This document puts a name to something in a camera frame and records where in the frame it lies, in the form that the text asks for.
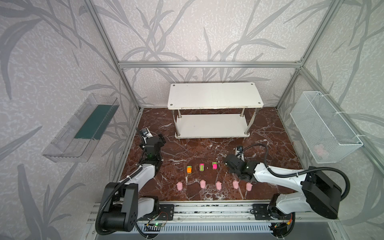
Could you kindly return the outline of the pink helmet green toy car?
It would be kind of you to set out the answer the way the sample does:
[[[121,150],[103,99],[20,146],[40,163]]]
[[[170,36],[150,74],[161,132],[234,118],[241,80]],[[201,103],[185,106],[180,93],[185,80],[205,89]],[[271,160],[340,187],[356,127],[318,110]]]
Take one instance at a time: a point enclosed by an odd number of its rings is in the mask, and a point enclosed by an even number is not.
[[[213,162],[212,163],[212,167],[214,170],[216,170],[218,168],[218,163],[217,162]]]

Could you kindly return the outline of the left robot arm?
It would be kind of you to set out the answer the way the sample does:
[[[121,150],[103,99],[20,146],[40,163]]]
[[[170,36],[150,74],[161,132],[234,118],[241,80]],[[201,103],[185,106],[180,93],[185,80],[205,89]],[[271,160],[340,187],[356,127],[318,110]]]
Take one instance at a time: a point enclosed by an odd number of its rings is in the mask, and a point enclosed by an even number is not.
[[[156,198],[140,198],[139,191],[159,172],[163,163],[161,148],[166,140],[161,134],[142,137],[142,140],[143,153],[138,168],[125,179],[105,186],[95,220],[95,229],[99,235],[130,232],[138,219],[156,215],[159,210]]]

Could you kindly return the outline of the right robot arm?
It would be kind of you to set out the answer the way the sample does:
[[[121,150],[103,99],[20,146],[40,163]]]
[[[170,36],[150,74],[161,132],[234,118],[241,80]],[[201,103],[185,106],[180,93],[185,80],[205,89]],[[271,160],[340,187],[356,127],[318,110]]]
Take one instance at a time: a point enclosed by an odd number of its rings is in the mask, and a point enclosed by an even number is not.
[[[273,184],[294,191],[292,194],[273,196],[269,211],[274,215],[314,212],[327,219],[337,219],[340,202],[351,189],[348,176],[335,168],[291,170],[260,162],[245,162],[234,154],[226,156],[224,163],[230,173],[236,174],[240,180]]]

